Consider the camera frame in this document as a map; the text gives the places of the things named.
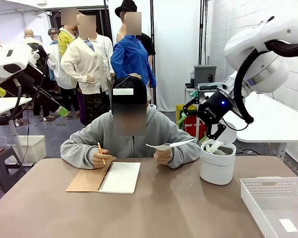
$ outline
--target robotic arm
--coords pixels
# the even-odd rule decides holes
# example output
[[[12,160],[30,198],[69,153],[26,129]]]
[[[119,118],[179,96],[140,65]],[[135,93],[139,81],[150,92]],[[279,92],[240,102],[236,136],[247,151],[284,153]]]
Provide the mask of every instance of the robotic arm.
[[[64,116],[67,110],[41,89],[43,79],[48,76],[37,69],[36,62],[43,58],[47,64],[48,56],[42,46],[37,46],[37,49],[32,52],[31,47],[24,43],[0,45],[0,87],[12,95],[18,96],[14,112],[17,111],[21,95],[28,94],[33,100],[26,105],[23,111],[33,101],[36,101],[49,108],[51,112]],[[0,125],[15,119],[18,115],[14,112],[9,117],[0,117]]]
[[[298,18],[272,16],[239,32],[226,44],[224,55],[237,72],[224,80],[204,103],[199,104],[199,99],[194,98],[183,107],[187,116],[197,115],[205,123],[206,136],[214,140],[226,129],[220,120],[228,111],[248,125],[253,122],[244,105],[250,92],[271,93],[287,80],[289,70],[282,57],[298,56]],[[188,111],[192,104],[199,104],[196,112]],[[218,130],[211,134],[215,124]]]

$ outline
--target black cap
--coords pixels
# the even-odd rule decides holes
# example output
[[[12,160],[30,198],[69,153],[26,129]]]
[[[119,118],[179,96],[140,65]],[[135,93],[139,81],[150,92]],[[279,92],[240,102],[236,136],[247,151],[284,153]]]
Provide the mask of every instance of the black cap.
[[[125,12],[129,12],[129,11],[136,12],[137,6],[133,0],[124,0],[121,6],[115,9],[115,13],[119,18],[120,18],[119,13],[122,10]]]
[[[120,93],[116,89],[132,89],[129,93]],[[147,89],[145,84],[133,76],[119,78],[112,89],[112,113],[135,112],[147,109]]]
[[[48,30],[48,35],[51,35],[51,34],[58,34],[58,33],[59,33],[58,29],[55,29],[55,28],[50,28],[50,29]]]

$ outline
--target pencil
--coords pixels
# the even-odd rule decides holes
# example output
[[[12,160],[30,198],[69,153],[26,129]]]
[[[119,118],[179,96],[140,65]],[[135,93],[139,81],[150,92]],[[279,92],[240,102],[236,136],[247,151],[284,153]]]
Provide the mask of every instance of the pencil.
[[[103,152],[101,151],[101,147],[100,147],[100,143],[98,142],[98,145],[99,145],[99,152],[101,153],[101,154],[103,154]]]

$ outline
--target hand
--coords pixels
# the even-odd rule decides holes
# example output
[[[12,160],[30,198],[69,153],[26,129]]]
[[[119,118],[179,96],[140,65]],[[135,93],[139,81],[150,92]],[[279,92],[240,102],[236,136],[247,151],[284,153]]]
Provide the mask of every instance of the hand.
[[[95,80],[93,77],[88,76],[88,77],[86,78],[86,82],[87,82],[87,83],[95,83],[96,80]]]
[[[141,79],[141,75],[137,74],[137,73],[130,73],[130,76],[136,77],[138,79]]]
[[[95,151],[93,154],[93,165],[95,168],[103,168],[108,163],[111,163],[113,160],[116,160],[116,157],[109,155],[109,151],[102,149],[103,154],[99,152],[99,150]]]
[[[169,149],[169,150],[165,150],[165,151],[160,151],[160,150],[156,149],[153,157],[157,161],[158,165],[166,165],[173,158],[172,150]]]

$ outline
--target gray hoodie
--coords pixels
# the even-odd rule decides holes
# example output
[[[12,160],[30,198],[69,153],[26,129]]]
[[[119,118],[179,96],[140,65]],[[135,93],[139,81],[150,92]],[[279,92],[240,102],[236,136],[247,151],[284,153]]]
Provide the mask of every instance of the gray hoodie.
[[[70,139],[61,145],[61,157],[77,168],[94,169],[92,157],[98,150],[98,142],[110,155],[117,158],[152,158],[155,149],[146,144],[162,145],[190,139],[194,137],[180,130],[168,117],[157,111],[156,106],[149,105],[146,135],[135,136],[134,139],[131,136],[114,136],[113,115],[110,111],[95,119],[86,128],[72,134]],[[172,153],[173,158],[168,166],[175,169],[199,158],[200,147],[194,140],[173,148]]]

